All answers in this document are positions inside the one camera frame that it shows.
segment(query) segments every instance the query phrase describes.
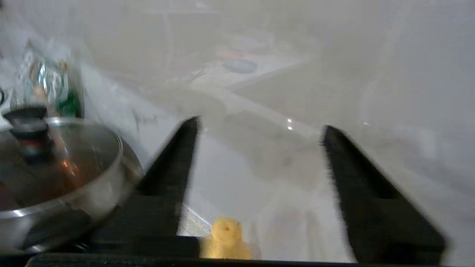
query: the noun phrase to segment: white surface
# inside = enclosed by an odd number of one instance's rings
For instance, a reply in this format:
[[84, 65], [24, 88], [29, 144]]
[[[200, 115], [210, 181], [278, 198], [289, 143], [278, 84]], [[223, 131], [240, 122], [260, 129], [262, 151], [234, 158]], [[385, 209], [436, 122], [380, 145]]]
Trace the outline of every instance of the white surface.
[[[189, 206], [241, 220], [258, 257], [352, 260], [318, 146], [333, 124], [447, 236], [444, 264], [475, 263], [473, 1], [186, 2], [5, 0], [0, 51], [18, 58], [28, 37], [72, 47], [86, 62], [87, 115], [142, 162], [180, 119], [202, 115]], [[245, 58], [268, 74], [215, 63], [188, 82], [196, 55], [235, 32], [267, 45]], [[181, 82], [164, 79], [177, 70]]]

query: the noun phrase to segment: stainless steel pot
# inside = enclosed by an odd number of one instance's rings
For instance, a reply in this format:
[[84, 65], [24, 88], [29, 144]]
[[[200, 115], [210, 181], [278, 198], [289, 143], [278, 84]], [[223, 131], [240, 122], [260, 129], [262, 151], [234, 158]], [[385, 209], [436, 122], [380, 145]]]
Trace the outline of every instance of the stainless steel pot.
[[45, 122], [47, 139], [40, 141], [0, 132], [2, 256], [41, 252], [79, 237], [104, 219], [126, 190], [118, 135], [81, 119]]

